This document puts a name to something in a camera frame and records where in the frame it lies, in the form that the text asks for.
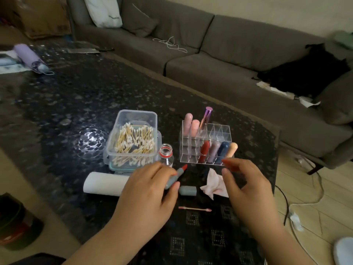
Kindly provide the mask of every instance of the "black cable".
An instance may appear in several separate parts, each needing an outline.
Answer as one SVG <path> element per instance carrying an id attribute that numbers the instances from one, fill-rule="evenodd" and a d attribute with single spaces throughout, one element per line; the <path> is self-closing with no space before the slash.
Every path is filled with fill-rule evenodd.
<path id="1" fill-rule="evenodd" d="M 287 200 L 287 197 L 286 195 L 284 194 L 284 192 L 280 189 L 280 187 L 278 187 L 277 185 L 275 185 L 277 189 L 280 190 L 280 192 L 283 194 L 283 196 L 285 197 L 285 200 L 286 200 L 286 203 L 287 203 L 287 212 L 286 212 L 286 216 L 285 216 L 285 221 L 283 222 L 283 225 L 285 226 L 286 225 L 286 221 L 287 221 L 287 217 L 288 217 L 288 214 L 289 214 L 289 204 L 288 204 L 288 200 Z"/>

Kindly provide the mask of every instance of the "sofa leg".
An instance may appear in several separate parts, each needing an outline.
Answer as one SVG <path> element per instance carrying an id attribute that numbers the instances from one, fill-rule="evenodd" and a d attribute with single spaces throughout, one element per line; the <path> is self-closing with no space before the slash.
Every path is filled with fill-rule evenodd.
<path id="1" fill-rule="evenodd" d="M 315 164 L 315 167 L 313 169 L 311 169 L 307 174 L 312 175 L 312 174 L 316 173 L 317 171 L 319 171 L 323 167 L 324 167 L 323 165 Z"/>

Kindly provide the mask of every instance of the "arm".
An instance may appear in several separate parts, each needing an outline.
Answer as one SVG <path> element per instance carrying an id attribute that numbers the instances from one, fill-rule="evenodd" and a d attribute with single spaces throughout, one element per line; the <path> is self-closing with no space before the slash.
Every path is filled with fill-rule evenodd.
<path id="1" fill-rule="evenodd" d="M 270 265 L 315 265 L 300 245 L 285 230 L 277 213 L 271 184 L 249 160 L 223 160 L 233 172 L 241 172 L 246 185 L 239 188 L 232 173 L 222 169 L 229 199 L 237 216 L 261 245 Z"/>
<path id="2" fill-rule="evenodd" d="M 127 181 L 108 224 L 64 265 L 126 265 L 163 227 L 178 198 L 175 182 L 162 200 L 173 168 L 160 162 L 137 169 Z"/>

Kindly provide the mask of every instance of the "patterned table surface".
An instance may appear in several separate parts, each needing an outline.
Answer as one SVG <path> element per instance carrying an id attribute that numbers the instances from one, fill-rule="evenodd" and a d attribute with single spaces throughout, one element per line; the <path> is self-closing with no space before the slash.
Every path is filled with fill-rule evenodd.
<path id="1" fill-rule="evenodd" d="M 0 75 L 0 146 L 39 194 L 82 243 L 110 219 L 117 197 L 85 194 L 91 171 L 110 173 L 102 150 L 121 109 L 154 111 L 164 143 L 179 163 L 181 120 L 191 112 L 202 118 L 213 107 L 211 122 L 231 128 L 239 149 L 235 156 L 252 160 L 274 187 L 279 131 L 229 106 L 135 70 L 114 55 L 68 54 L 68 43 L 51 42 L 33 49 L 55 75 L 32 72 Z M 178 198 L 173 214 L 131 264 L 263 264 L 264 257 L 229 199 L 214 201 L 199 189 L 210 166 L 188 166 L 181 185 L 197 186 L 196 197 Z M 214 167 L 220 174 L 220 167 Z M 237 183 L 245 182 L 235 175 Z M 210 208 L 212 212 L 178 209 Z"/>

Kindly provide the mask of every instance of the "hand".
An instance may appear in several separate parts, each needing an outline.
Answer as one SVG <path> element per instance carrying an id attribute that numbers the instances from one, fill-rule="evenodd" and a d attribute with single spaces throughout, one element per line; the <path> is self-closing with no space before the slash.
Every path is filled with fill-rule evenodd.
<path id="1" fill-rule="evenodd" d="M 233 172 L 244 174 L 246 185 L 239 188 L 232 173 L 222 169 L 229 199 L 237 216 L 249 228 L 256 240 L 283 228 L 277 213 L 271 183 L 250 160 L 226 158 L 222 162 Z"/>
<path id="2" fill-rule="evenodd" d="M 133 256 L 167 222 L 178 198 L 180 182 L 175 182 L 162 200 L 163 191 L 175 169 L 160 162 L 145 165 L 130 176 L 117 203 L 113 217 L 107 224 L 118 230 Z"/>

